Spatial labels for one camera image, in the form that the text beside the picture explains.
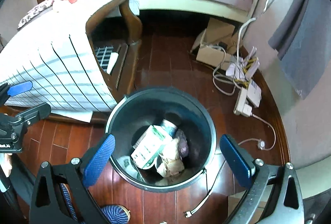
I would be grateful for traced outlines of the left hand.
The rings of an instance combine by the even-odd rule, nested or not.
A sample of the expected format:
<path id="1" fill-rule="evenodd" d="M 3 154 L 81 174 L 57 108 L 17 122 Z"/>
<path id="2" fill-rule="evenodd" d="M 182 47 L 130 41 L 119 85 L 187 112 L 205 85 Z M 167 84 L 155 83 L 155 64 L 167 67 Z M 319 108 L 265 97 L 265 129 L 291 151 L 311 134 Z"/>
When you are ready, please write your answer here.
<path id="1" fill-rule="evenodd" d="M 12 171 L 11 156 L 11 153 L 0 153 L 0 165 L 6 177 L 9 177 Z"/>

